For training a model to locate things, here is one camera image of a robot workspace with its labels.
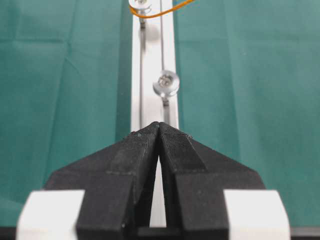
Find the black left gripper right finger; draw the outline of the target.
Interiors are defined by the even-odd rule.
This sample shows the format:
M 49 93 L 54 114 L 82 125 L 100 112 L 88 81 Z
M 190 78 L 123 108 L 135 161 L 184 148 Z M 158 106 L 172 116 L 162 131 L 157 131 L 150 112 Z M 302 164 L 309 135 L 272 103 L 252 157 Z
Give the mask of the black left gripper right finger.
M 185 240 L 228 239 L 223 191 L 264 190 L 260 175 L 164 122 L 158 137 L 167 226 Z

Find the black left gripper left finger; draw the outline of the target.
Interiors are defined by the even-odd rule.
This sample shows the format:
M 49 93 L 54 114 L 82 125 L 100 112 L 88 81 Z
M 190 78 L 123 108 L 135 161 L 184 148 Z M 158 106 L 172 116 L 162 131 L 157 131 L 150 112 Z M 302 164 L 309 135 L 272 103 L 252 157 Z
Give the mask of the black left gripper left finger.
M 80 240 L 125 240 L 150 224 L 159 126 L 153 122 L 51 174 L 46 190 L 84 190 Z

